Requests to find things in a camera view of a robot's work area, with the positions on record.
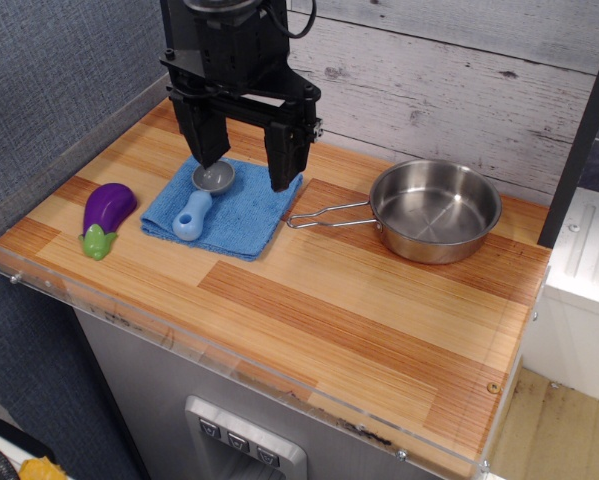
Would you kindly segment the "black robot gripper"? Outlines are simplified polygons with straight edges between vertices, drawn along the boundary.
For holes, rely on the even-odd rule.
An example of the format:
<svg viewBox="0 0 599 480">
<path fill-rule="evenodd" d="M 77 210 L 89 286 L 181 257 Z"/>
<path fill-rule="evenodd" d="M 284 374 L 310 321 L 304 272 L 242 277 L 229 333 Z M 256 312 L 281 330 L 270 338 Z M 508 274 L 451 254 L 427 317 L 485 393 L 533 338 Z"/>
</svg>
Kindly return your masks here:
<svg viewBox="0 0 599 480">
<path fill-rule="evenodd" d="M 317 11 L 293 32 L 284 4 L 185 5 L 194 64 L 184 85 L 168 91 L 194 159 L 208 169 L 230 149 L 226 117 L 265 126 L 271 188 L 287 190 L 322 133 L 321 92 L 288 65 L 291 41 L 310 32 Z"/>
</svg>

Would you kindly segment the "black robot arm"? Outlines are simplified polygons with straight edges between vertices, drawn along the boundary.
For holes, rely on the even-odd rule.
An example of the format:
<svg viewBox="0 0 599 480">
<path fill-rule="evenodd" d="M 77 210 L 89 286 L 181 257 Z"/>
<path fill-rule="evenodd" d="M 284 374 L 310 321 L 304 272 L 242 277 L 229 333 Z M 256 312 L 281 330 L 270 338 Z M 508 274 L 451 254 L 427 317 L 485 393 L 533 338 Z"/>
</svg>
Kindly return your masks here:
<svg viewBox="0 0 599 480">
<path fill-rule="evenodd" d="M 321 134 L 320 89 L 288 64 L 295 33 L 283 1 L 164 1 L 169 98 L 180 133 L 203 167 L 230 149 L 227 122 L 264 132 L 276 192 L 307 165 Z"/>
</svg>

